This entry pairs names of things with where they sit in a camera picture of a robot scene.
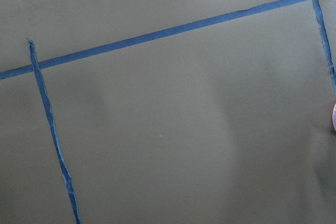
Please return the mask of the pink plastic pen holder cup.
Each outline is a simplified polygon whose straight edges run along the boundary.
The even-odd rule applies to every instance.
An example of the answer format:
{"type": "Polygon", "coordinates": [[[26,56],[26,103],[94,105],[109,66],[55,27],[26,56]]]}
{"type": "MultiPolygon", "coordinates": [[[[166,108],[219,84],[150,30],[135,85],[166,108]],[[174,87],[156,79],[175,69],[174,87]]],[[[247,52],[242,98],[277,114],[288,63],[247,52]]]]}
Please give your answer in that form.
{"type": "Polygon", "coordinates": [[[336,104],[334,105],[332,110],[332,125],[334,130],[336,131],[336,104]]]}

